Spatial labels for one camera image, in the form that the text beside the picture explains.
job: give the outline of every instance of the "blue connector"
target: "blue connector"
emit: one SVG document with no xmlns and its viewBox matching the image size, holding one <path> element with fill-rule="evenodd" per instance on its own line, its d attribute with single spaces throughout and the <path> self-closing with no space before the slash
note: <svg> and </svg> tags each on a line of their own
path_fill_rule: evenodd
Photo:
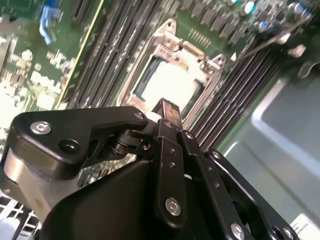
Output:
<svg viewBox="0 0 320 240">
<path fill-rule="evenodd" d="M 49 4 L 55 4 L 55 1 L 51 0 Z M 47 45 L 50 45 L 53 42 L 52 37 L 48 33 L 48 28 L 51 26 L 51 19 L 57 19 L 60 16 L 60 12 L 61 11 L 55 7 L 49 5 L 43 6 L 42 15 L 40 18 L 39 32 L 43 36 L 44 41 Z"/>
</svg>

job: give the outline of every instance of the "motherboard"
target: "motherboard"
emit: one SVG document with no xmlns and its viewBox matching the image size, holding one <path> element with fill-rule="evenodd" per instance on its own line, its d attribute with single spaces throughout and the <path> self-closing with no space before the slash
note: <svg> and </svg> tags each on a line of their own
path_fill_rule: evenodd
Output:
<svg viewBox="0 0 320 240">
<path fill-rule="evenodd" d="M 93 1 L 77 22 L 75 1 L 0 2 L 0 138 L 18 113 L 58 108 L 102 3 Z"/>
<path fill-rule="evenodd" d="M 212 101 L 228 98 L 240 73 L 249 80 L 250 69 L 261 67 L 259 76 L 271 76 L 275 68 L 261 61 L 276 65 L 272 57 L 246 56 L 317 7 L 292 0 L 3 0 L 0 148 L 12 119 L 29 111 L 133 105 L 148 112 L 166 98 L 190 129 Z M 297 25 L 273 44 L 299 58 L 296 33 L 303 31 Z M 84 169 L 81 185 L 133 159 Z"/>
</svg>

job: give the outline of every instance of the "dimm slot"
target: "dimm slot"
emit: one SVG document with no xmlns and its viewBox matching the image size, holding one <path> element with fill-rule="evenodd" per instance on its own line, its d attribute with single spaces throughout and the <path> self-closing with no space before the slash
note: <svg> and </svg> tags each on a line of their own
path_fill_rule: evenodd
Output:
<svg viewBox="0 0 320 240">
<path fill-rule="evenodd" d="M 89 97 L 92 96 L 93 89 L 97 86 L 97 72 L 100 71 L 99 66 L 102 60 L 102 56 L 105 53 L 106 49 L 112 43 L 114 35 L 117 34 L 117 30 L 119 29 L 119 22 L 122 21 L 123 11 L 128 9 L 127 2 L 130 0 L 124 1 L 116 1 L 115 6 L 111 6 L 113 9 L 111 16 L 106 21 L 104 30 L 101 34 L 101 41 L 98 42 L 97 47 L 92 52 L 92 57 L 88 61 L 89 69 L 83 73 L 84 79 L 88 82 L 87 86 L 84 89 L 84 92 L 81 98 L 78 100 L 77 107 L 83 108 L 87 106 L 87 102 L 89 101 Z"/>
<path fill-rule="evenodd" d="M 110 71 L 104 76 L 104 79 L 108 80 L 109 84 L 106 90 L 104 86 L 100 88 L 95 100 L 101 104 L 97 107 L 107 107 L 111 104 L 110 101 L 112 101 L 116 89 L 122 82 L 121 74 L 126 71 L 130 58 L 135 54 L 137 46 L 139 46 L 139 43 L 147 32 L 146 23 L 152 19 L 160 2 L 160 0 L 144 0 L 142 2 L 136 19 L 133 20 L 135 26 L 130 28 L 130 31 L 127 32 L 126 37 L 123 39 L 124 46 L 119 50 L 121 54 L 118 55 L 119 57 L 113 62 Z"/>
<path fill-rule="evenodd" d="M 86 18 L 92 0 L 77 0 L 72 13 L 72 19 L 78 24 L 82 24 Z"/>
<path fill-rule="evenodd" d="M 215 114 L 215 109 L 217 109 L 223 103 L 225 98 L 228 96 L 229 91 L 231 91 L 234 85 L 237 83 L 238 77 L 241 76 L 247 70 L 248 66 L 252 66 L 251 63 L 255 59 L 256 54 L 244 59 L 243 61 L 237 64 L 235 69 L 231 72 L 225 83 L 222 85 L 221 89 L 216 93 L 213 100 L 204 110 L 201 117 L 198 119 L 198 121 L 195 123 L 191 130 L 191 132 L 195 135 L 197 139 L 200 139 L 200 134 L 203 132 L 203 129 L 207 124 L 206 122 L 208 122 L 209 119 L 213 118 Z"/>
<path fill-rule="evenodd" d="M 261 60 L 265 58 L 264 52 L 258 52 L 254 57 L 253 61 L 248 65 L 245 71 L 241 71 L 241 73 L 234 79 L 234 84 L 227 89 L 227 92 L 224 94 L 224 98 L 220 103 L 211 111 L 210 117 L 207 118 L 204 125 L 200 130 L 200 134 L 197 134 L 197 140 L 199 141 L 199 145 L 202 146 L 206 141 L 207 137 L 210 134 L 212 128 L 217 124 L 217 120 L 223 116 L 224 109 L 229 104 L 230 98 L 233 96 L 237 96 L 240 94 L 240 91 L 246 86 L 246 83 L 251 80 L 251 77 L 257 71 L 257 65 L 261 63 Z"/>
<path fill-rule="evenodd" d="M 111 36 L 113 26 L 121 14 L 123 4 L 123 1 L 113 1 L 111 6 L 108 8 L 109 11 L 106 13 L 106 18 L 101 21 L 102 26 L 99 28 L 99 34 L 96 37 L 88 56 L 85 58 L 85 67 L 80 74 L 78 84 L 69 103 L 69 107 L 78 107 L 85 91 L 90 88 L 91 76 L 100 59 L 102 51 Z"/>
<path fill-rule="evenodd" d="M 88 96 L 88 101 L 84 107 L 93 107 L 96 108 L 100 104 L 98 101 L 95 101 L 97 98 L 97 93 L 100 91 L 107 92 L 110 86 L 110 80 L 105 78 L 105 74 L 111 70 L 111 65 L 116 61 L 117 56 L 119 56 L 123 43 L 123 39 L 128 33 L 130 26 L 133 24 L 133 19 L 139 11 L 141 0 L 136 0 L 131 4 L 127 4 L 127 8 L 123 11 L 124 18 L 122 21 L 119 21 L 117 26 L 116 34 L 113 36 L 110 41 L 109 47 L 104 50 L 101 60 L 97 66 L 97 71 L 94 73 L 94 79 L 97 79 L 97 84 L 90 92 Z"/>
<path fill-rule="evenodd" d="M 223 139 L 228 132 L 230 132 L 233 123 L 236 123 L 247 108 L 252 103 L 250 100 L 253 100 L 254 97 L 262 90 L 264 85 L 270 80 L 271 72 L 270 69 L 274 67 L 275 59 L 268 56 L 268 59 L 265 60 L 265 63 L 262 66 L 260 71 L 254 73 L 254 77 L 250 78 L 249 84 L 244 87 L 243 90 L 239 90 L 240 96 L 233 97 L 234 101 L 237 101 L 236 104 L 238 107 L 232 109 L 232 105 L 228 105 L 226 114 L 217 121 L 214 126 L 212 126 L 209 134 L 209 138 L 201 146 L 203 149 L 207 149 L 211 146 L 218 146 L 220 140 Z"/>
</svg>

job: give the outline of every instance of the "ram slot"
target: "ram slot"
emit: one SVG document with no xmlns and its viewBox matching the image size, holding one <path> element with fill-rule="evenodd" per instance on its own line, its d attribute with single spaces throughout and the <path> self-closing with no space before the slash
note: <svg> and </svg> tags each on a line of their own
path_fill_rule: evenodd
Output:
<svg viewBox="0 0 320 240">
<path fill-rule="evenodd" d="M 209 137 L 201 146 L 203 149 L 217 147 L 221 143 L 232 127 L 234 127 L 249 109 L 257 94 L 260 93 L 263 87 L 271 79 L 278 65 L 275 64 L 275 58 L 270 55 L 264 61 L 265 63 L 261 66 L 261 70 L 255 72 L 254 78 L 250 78 L 244 89 L 240 90 L 240 94 L 232 98 L 235 105 L 229 104 L 227 106 L 226 113 L 222 116 L 220 121 L 216 122 L 216 128 L 211 129 Z"/>
<path fill-rule="evenodd" d="M 112 104 L 114 94 L 122 84 L 121 74 L 126 71 L 131 57 L 135 54 L 139 43 L 145 36 L 148 30 L 146 23 L 151 21 L 160 2 L 160 0 L 144 0 L 142 2 L 137 15 L 133 19 L 134 25 L 127 31 L 127 35 L 123 39 L 117 59 L 113 61 L 110 70 L 104 76 L 104 83 L 95 96 L 93 107 L 108 107 Z"/>
<path fill-rule="evenodd" d="M 74 100 L 71 103 L 73 107 L 78 108 L 80 104 L 85 104 L 86 98 L 88 94 L 90 94 L 89 92 L 96 84 L 94 73 L 98 71 L 97 67 L 102 54 L 116 32 L 117 22 L 121 19 L 126 1 L 113 1 L 113 3 L 109 8 L 110 13 L 107 13 L 104 25 L 101 31 L 99 31 L 98 38 L 90 51 L 90 55 L 85 63 L 85 68 L 79 78 L 78 90 L 75 91 Z"/>
<path fill-rule="evenodd" d="M 271 79 L 278 63 L 277 55 L 266 49 L 238 64 L 191 130 L 203 150 L 221 143 Z"/>
<path fill-rule="evenodd" d="M 85 20 L 89 7 L 91 5 L 92 0 L 77 0 L 73 13 L 72 19 L 77 24 L 82 24 Z"/>
<path fill-rule="evenodd" d="M 79 103 L 80 108 L 87 108 L 91 106 L 92 99 L 104 81 L 104 74 L 108 71 L 111 62 L 117 54 L 119 44 L 126 35 L 129 23 L 137 11 L 137 7 L 139 5 L 137 2 L 139 1 L 128 1 L 124 4 L 120 18 L 117 20 L 114 31 L 110 36 L 109 41 L 106 43 L 91 76 L 91 81 L 89 83 L 90 88 L 85 92 L 82 101 Z"/>
</svg>

